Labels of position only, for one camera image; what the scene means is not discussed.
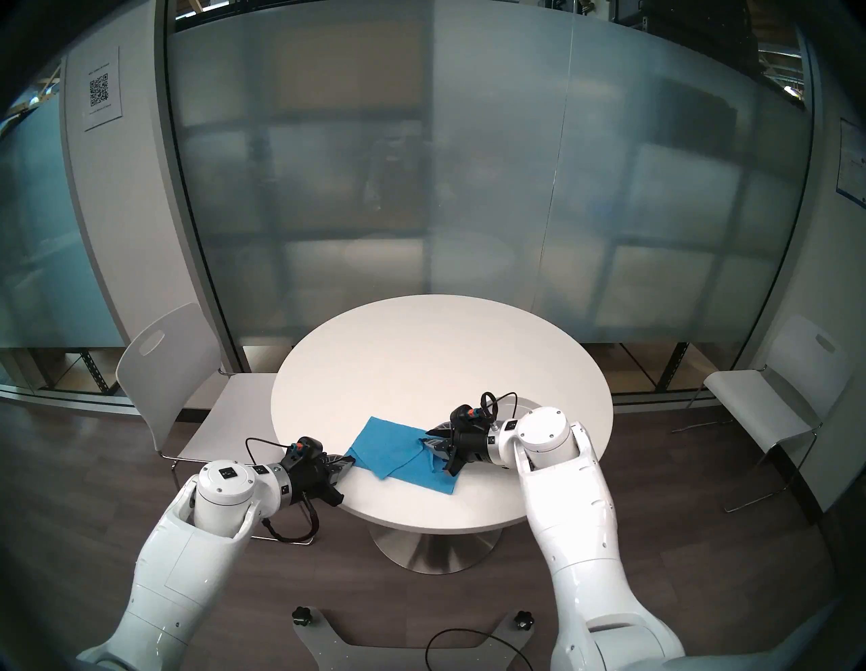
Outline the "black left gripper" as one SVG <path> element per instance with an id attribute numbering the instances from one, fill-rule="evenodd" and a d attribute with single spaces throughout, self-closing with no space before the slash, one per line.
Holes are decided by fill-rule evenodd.
<path id="1" fill-rule="evenodd" d="M 283 471 L 290 493 L 283 494 L 283 504 L 293 506 L 304 498 L 319 499 L 329 507 L 343 504 L 344 495 L 330 485 L 330 478 L 342 478 L 356 464 L 352 456 L 285 455 Z"/>

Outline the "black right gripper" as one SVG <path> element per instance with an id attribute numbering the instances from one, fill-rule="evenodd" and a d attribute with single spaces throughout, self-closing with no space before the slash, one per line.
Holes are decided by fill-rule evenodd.
<path id="1" fill-rule="evenodd" d="M 450 451 L 444 472 L 459 475 L 466 463 L 491 463 L 488 450 L 490 428 L 459 426 L 455 429 L 451 421 L 443 422 L 424 434 L 424 447 L 430 451 Z"/>

